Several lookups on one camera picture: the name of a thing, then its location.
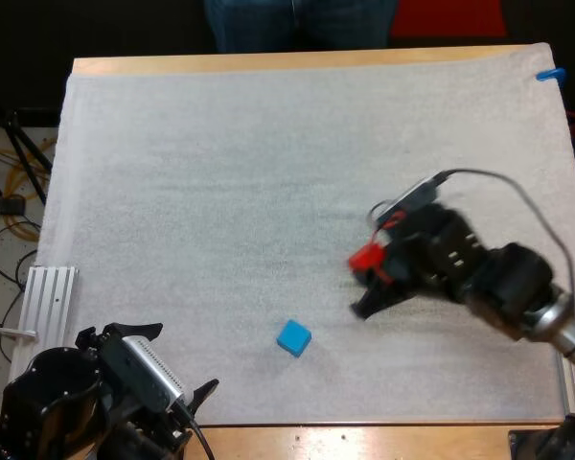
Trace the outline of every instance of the table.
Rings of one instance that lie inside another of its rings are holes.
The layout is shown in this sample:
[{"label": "table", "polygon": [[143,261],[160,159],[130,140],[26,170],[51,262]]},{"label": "table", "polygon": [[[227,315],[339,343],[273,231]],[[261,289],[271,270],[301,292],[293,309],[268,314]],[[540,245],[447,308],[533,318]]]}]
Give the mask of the table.
[{"label": "table", "polygon": [[[75,60],[79,75],[166,74],[354,65],[405,64],[483,58],[519,46],[290,53],[268,55],[89,57]],[[552,425],[323,425],[210,427],[207,439],[218,459],[509,459],[507,432]],[[193,440],[188,459],[205,458]]]}]

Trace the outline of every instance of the cable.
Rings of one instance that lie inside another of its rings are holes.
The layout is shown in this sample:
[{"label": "cable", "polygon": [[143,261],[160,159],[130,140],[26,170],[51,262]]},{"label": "cable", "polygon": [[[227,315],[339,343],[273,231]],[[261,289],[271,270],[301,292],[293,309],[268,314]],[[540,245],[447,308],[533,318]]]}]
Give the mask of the cable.
[{"label": "cable", "polygon": [[[15,304],[17,303],[17,300],[19,300],[19,297],[21,297],[21,294],[23,294],[23,289],[21,288],[19,290],[19,292],[17,292],[17,295],[15,295],[15,298],[12,299],[11,304],[9,305],[9,308],[7,309],[7,312],[4,313],[4,316],[2,317],[2,321],[0,321],[0,328],[4,328],[4,323],[6,323],[7,318],[9,317],[9,313],[11,313],[12,308],[15,306]],[[4,351],[4,348],[2,348],[2,335],[0,334],[0,353],[2,354],[2,356],[4,357],[4,359],[8,362],[11,362],[11,359],[7,356],[7,354]]]},{"label": "cable", "polygon": [[215,460],[215,455],[213,454],[213,451],[211,450],[209,443],[207,443],[207,439],[204,437],[204,434],[202,433],[200,426],[198,425],[196,420],[194,420],[194,414],[192,413],[190,408],[185,403],[181,404],[179,408],[185,413],[186,417],[188,418],[190,428],[194,432],[195,436],[198,438],[198,441],[200,442],[200,445],[204,449],[204,453],[207,455],[207,458],[209,460]]},{"label": "cable", "polygon": [[40,229],[40,225],[37,224],[36,222],[34,222],[33,220],[30,220],[30,218],[28,218],[28,216],[23,215],[21,216],[23,219],[25,219],[30,225],[36,227],[37,229]]},{"label": "cable", "polygon": [[17,280],[15,280],[14,278],[12,278],[12,277],[9,276],[8,274],[6,274],[6,273],[5,273],[4,271],[2,271],[1,269],[0,269],[0,275],[1,275],[3,278],[9,280],[11,283],[15,283],[19,288],[21,288],[21,285],[19,285],[19,283],[17,283]]},{"label": "cable", "polygon": [[20,220],[19,222],[12,223],[11,225],[7,225],[6,227],[0,229],[0,235],[16,225],[33,225],[33,224],[25,220]]},{"label": "cable", "polygon": [[30,256],[33,256],[36,252],[36,249],[34,251],[30,251],[28,254],[25,254],[21,259],[19,259],[19,261],[17,262],[17,266],[15,267],[15,281],[17,282],[17,284],[19,284],[22,288],[25,285],[25,283],[21,283],[19,281],[19,268],[21,268],[21,264],[23,264],[23,261],[25,261],[26,259],[28,259]]},{"label": "cable", "polygon": [[526,193],[526,191],[511,177],[501,174],[499,172],[492,172],[486,170],[476,170],[471,168],[457,168],[454,170],[446,170],[441,171],[434,175],[433,180],[436,182],[436,185],[440,185],[448,178],[457,173],[465,173],[465,174],[476,174],[476,175],[485,175],[488,177],[493,177],[495,179],[501,180],[506,184],[510,185],[514,188],[517,194],[521,197],[521,199],[526,203],[526,205],[530,208],[533,214],[537,217],[537,220],[547,232],[549,237],[554,241],[554,243],[561,249],[564,254],[564,258],[566,259],[566,265],[568,267],[568,282],[570,284],[570,293],[573,301],[573,305],[575,306],[575,266],[573,264],[573,258],[571,257],[568,248],[558,236],[558,234],[554,231],[551,224],[547,221],[541,209],[537,206],[537,203],[533,201],[533,199]]}]

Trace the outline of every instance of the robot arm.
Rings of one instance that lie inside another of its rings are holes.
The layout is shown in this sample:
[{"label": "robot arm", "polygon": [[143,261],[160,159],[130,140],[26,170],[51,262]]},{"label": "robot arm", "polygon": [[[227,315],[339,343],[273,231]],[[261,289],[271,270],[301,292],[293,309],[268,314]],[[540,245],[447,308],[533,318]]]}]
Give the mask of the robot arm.
[{"label": "robot arm", "polygon": [[356,315],[365,319],[414,295],[436,295],[466,305],[514,340],[548,342],[575,364],[573,293],[553,283],[551,267],[536,252],[514,242],[487,249],[459,213],[435,202],[448,176],[419,183],[373,219],[390,243],[371,240],[350,258],[367,287],[352,305]]},{"label": "robot arm", "polygon": [[38,354],[4,390],[0,460],[61,460],[96,443],[103,459],[181,458],[216,379],[190,392],[151,348],[161,324],[109,324],[78,348]]}]

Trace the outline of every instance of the blue cube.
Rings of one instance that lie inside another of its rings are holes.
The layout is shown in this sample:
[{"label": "blue cube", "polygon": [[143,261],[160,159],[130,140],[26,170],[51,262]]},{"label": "blue cube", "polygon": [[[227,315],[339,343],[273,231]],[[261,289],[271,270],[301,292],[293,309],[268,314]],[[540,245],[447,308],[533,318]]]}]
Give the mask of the blue cube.
[{"label": "blue cube", "polygon": [[295,357],[303,354],[311,342],[311,332],[304,326],[290,319],[277,337],[277,344]]}]

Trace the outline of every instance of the jeans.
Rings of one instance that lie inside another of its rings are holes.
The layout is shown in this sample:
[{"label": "jeans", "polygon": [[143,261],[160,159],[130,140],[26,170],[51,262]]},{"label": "jeans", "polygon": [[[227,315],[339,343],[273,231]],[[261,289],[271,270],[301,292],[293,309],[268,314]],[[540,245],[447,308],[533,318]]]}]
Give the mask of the jeans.
[{"label": "jeans", "polygon": [[399,0],[204,0],[221,53],[385,48]]}]

